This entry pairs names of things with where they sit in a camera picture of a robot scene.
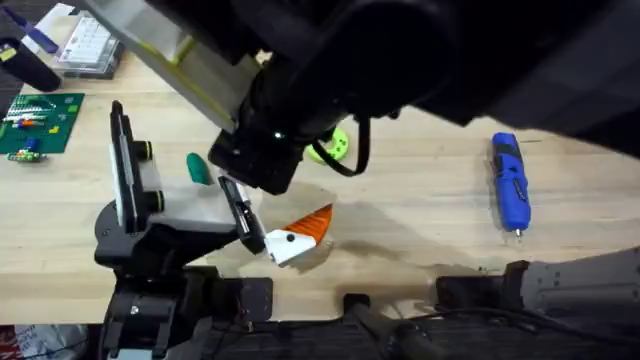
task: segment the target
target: blue pen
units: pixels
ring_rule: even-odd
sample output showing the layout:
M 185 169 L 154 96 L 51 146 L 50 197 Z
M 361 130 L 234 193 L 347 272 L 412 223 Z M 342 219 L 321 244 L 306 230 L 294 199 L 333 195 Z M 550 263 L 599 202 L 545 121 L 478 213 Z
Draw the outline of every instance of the blue pen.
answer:
M 55 54 L 58 51 L 58 45 L 53 42 L 47 35 L 37 29 L 33 24 L 28 22 L 25 18 L 18 15 L 11 10 L 8 6 L 2 5 L 2 10 L 9 16 L 18 26 L 31 38 L 38 46 L 49 54 Z
M 531 205 L 527 194 L 527 178 L 524 175 L 522 153 L 515 135 L 496 133 L 493 135 L 493 165 L 496 177 L 496 192 L 502 216 L 502 224 L 507 231 L 522 231 L 529 227 Z

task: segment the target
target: wooden tabletop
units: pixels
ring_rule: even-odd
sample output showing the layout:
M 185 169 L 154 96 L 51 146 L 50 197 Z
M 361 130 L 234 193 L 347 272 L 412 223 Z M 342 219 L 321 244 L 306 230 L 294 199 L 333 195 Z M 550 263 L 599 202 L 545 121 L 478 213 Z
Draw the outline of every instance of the wooden tabletop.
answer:
M 114 276 L 93 261 L 93 227 L 113 199 L 112 100 L 124 104 L 136 138 L 153 142 L 166 178 L 187 177 L 187 153 L 206 156 L 219 132 L 132 54 L 113 81 L 67 80 L 61 92 L 86 93 L 66 152 L 37 165 L 0 161 L 0 324 L 102 321 Z M 355 142 L 353 123 L 341 126 Z M 491 135 L 504 126 L 478 119 L 459 128 L 405 109 L 372 127 L 366 174 L 347 179 L 306 159 L 285 195 L 250 191 L 268 229 L 334 204 L 329 233 L 312 254 L 278 268 L 236 243 L 197 263 L 226 277 L 272 277 L 274 319 L 334 318 L 349 292 L 406 316 L 433 304 L 441 275 L 501 272 L 513 260 L 564 261 L 638 243 L 636 160 L 518 131 L 533 206 L 518 243 L 499 225 L 487 155 Z

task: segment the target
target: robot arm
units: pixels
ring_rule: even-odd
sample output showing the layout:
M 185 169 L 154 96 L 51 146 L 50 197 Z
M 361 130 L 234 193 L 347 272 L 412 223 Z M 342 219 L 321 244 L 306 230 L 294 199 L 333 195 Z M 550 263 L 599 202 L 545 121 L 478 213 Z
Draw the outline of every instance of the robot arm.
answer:
M 347 115 L 366 127 L 406 105 L 463 126 L 492 115 L 639 155 L 624 138 L 628 131 L 612 134 L 603 124 L 640 104 L 640 50 L 632 35 L 640 31 L 633 21 L 640 8 L 632 0 L 87 3 L 226 130 L 209 160 L 272 194 L 287 190 L 306 146 L 316 144 L 323 155 L 318 141 Z M 182 29 L 189 36 L 176 35 Z M 187 46 L 166 49 L 167 39 L 183 38 Z M 272 53 L 262 67 L 258 51 Z M 598 136 L 604 133 L 606 139 Z M 328 164 L 361 173 L 364 140 L 356 171 Z

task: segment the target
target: green circuit board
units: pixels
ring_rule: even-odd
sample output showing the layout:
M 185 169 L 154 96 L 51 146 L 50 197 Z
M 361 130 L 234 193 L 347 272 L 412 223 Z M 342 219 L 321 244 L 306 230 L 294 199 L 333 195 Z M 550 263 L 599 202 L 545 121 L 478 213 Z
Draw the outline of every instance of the green circuit board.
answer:
M 0 123 L 0 154 L 14 153 L 24 147 L 27 138 L 38 139 L 37 152 L 63 153 L 78 118 L 84 94 L 18 95 Z M 42 123 L 15 128 L 16 118 Z

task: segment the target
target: yellow label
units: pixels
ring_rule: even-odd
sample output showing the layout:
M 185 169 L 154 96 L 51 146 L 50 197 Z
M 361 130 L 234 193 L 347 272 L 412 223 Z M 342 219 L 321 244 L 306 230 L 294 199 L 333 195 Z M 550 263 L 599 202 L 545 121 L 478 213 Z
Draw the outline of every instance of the yellow label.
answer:
M 9 59 L 11 59 L 12 57 L 16 56 L 18 52 L 16 51 L 16 49 L 14 48 L 8 48 L 2 52 L 0 52 L 0 60 L 1 61 L 7 61 Z

